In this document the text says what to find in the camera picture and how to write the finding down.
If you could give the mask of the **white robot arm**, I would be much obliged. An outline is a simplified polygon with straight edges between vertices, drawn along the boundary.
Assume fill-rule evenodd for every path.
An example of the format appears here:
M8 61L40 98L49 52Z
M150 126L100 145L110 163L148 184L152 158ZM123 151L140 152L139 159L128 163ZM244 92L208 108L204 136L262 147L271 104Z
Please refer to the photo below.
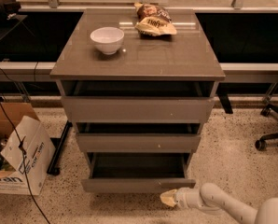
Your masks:
M160 200L171 207L196 208L210 215L225 211L239 224L278 224L278 198L270 198L255 209L214 183L205 183L199 189L172 189L163 192Z

